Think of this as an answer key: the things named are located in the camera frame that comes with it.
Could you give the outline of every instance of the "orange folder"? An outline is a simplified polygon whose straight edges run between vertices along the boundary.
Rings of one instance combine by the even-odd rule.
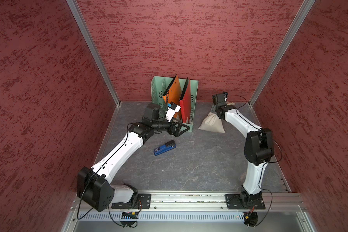
[[[165,101],[166,104],[174,102],[175,104],[180,105],[179,98],[181,93],[182,93],[182,90],[179,84],[179,77],[178,75],[176,75],[173,78],[173,80],[170,82],[166,90],[162,93],[162,99]],[[182,118],[181,111],[175,113],[174,118],[181,121],[181,118]]]
[[[184,123],[189,123],[191,113],[191,81],[188,78],[184,84],[179,103],[180,111],[182,112],[182,121]]]

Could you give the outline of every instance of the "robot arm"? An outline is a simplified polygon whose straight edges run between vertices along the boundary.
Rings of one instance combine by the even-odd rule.
[[[180,122],[170,122],[180,106],[170,103],[165,119],[159,118],[161,107],[149,104],[141,122],[129,128],[121,142],[92,168],[83,167],[78,173],[77,196],[97,211],[103,211],[110,203],[128,203],[134,206],[138,191],[128,185],[110,185],[125,161],[140,148],[154,132],[167,131],[176,137],[189,130]]]
[[[247,159],[246,179],[239,199],[243,208],[252,208],[263,202],[260,188],[264,168],[274,155],[272,132],[252,123],[233,106],[227,105],[227,92],[213,95],[213,103],[219,118],[231,123],[246,138],[244,154]]]

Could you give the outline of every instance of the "black mounting plate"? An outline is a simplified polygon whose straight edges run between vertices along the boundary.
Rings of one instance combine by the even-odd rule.
[[[137,201],[139,204],[139,200],[142,202],[142,209],[149,209],[149,206],[151,205],[151,194],[149,193],[138,193]],[[113,203],[111,205],[111,209],[141,209],[141,206],[139,205],[134,208],[130,208],[128,203]]]
[[[252,207],[250,208],[245,208],[241,205],[240,200],[238,198],[240,194],[225,194],[225,198],[226,198],[226,203],[227,203],[227,208],[228,209],[252,209]],[[264,205],[264,201],[263,199],[261,199],[260,202],[258,202],[258,204],[254,205],[254,209],[266,209],[265,205]]]

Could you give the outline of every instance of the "red wall panel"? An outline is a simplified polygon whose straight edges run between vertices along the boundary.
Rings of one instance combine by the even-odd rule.
[[[320,231],[348,231],[348,0],[317,0],[255,104]]]
[[[114,103],[66,1],[0,1],[0,231],[58,231]]]
[[[199,80],[197,100],[249,99],[302,0],[79,0],[121,100],[151,100],[153,76]]]

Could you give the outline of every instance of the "red folder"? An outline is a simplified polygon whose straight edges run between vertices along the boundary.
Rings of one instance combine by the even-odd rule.
[[[182,122],[189,123],[191,114],[191,81],[188,78],[179,98],[179,104],[182,112]]]

